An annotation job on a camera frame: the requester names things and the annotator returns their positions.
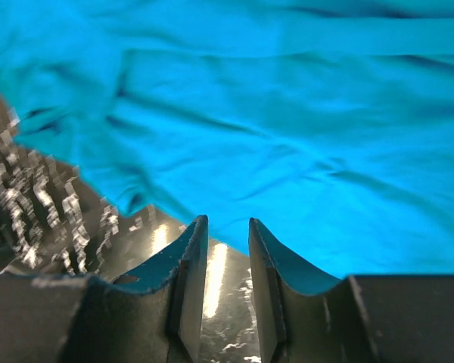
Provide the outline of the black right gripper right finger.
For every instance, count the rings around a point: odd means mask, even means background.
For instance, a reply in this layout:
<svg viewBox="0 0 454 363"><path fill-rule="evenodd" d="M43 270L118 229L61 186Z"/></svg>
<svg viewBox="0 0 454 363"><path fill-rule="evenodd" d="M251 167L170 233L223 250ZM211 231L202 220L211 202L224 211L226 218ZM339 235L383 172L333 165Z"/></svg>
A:
<svg viewBox="0 0 454 363"><path fill-rule="evenodd" d="M249 223L264 362L454 362L454 275L337 279Z"/></svg>

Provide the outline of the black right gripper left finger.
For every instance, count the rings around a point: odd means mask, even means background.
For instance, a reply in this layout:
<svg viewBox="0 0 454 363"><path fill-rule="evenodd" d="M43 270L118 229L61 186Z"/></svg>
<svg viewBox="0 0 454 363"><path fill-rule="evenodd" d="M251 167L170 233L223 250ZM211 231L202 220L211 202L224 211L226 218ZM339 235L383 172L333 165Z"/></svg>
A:
<svg viewBox="0 0 454 363"><path fill-rule="evenodd" d="M208 219L107 282L0 275L0 362L195 362Z"/></svg>

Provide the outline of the blue t-shirt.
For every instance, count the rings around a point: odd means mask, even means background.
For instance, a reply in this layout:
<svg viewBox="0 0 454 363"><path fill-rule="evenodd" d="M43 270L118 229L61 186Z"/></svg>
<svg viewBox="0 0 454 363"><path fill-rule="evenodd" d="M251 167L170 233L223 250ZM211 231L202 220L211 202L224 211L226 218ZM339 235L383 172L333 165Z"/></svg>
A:
<svg viewBox="0 0 454 363"><path fill-rule="evenodd" d="M454 273L454 1L0 1L0 95L123 215Z"/></svg>

